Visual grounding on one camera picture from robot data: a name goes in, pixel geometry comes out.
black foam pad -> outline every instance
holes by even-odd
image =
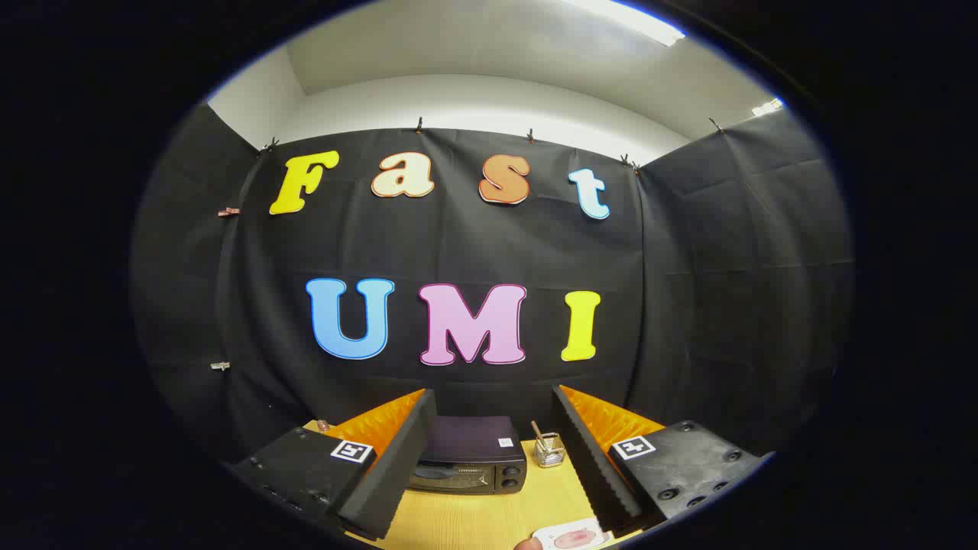
[[[653,502],[666,519],[723,493],[764,461],[691,421],[618,441],[608,454],[643,503]]]
[[[611,530],[615,536],[624,534],[625,529],[634,526],[642,517],[642,504],[608,462],[563,390],[554,386],[553,396],[552,412],[557,432],[601,529]]]
[[[427,446],[434,416],[434,391],[426,390],[377,464],[340,507],[339,516],[347,529],[370,540],[387,536],[411,473]]]
[[[335,529],[337,508],[376,459],[369,445],[295,428],[232,471],[281,508]]]

white wall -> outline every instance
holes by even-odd
[[[353,130],[414,127],[419,116],[429,128],[518,136],[533,128],[533,136],[542,141],[614,159],[627,153],[639,164],[689,143],[657,122],[591,96],[468,74],[400,76],[329,89],[300,101],[275,136],[285,143]]]
[[[261,149],[303,98],[289,53],[282,47],[236,74],[207,104],[248,143]]]

letter s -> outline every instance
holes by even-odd
[[[523,157],[494,155],[482,165],[485,179],[479,182],[479,196],[486,203],[518,205],[530,195],[530,163]]]

pink letter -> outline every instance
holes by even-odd
[[[508,365],[526,358],[519,347],[519,305],[526,298],[523,287],[496,285],[474,317],[455,285],[425,285],[418,296],[428,304],[428,349],[422,353],[425,365],[455,362],[455,353],[448,350],[449,333],[466,363],[475,360],[486,336],[489,349],[482,354],[483,361]]]

orange foam pad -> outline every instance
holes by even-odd
[[[374,447],[377,458],[383,455],[387,445],[401,429],[415,403],[421,398],[424,389],[408,393],[373,408],[346,422],[332,427],[328,434],[348,441],[367,443]]]
[[[618,405],[587,395],[578,390],[560,385],[567,400],[577,410],[584,425],[591,432],[591,437],[598,443],[598,447],[604,451],[611,465],[611,457],[608,456],[608,449],[611,443],[616,443],[636,435],[651,434],[665,428],[661,424],[652,422],[644,416],[639,416],[632,411],[623,409]]]

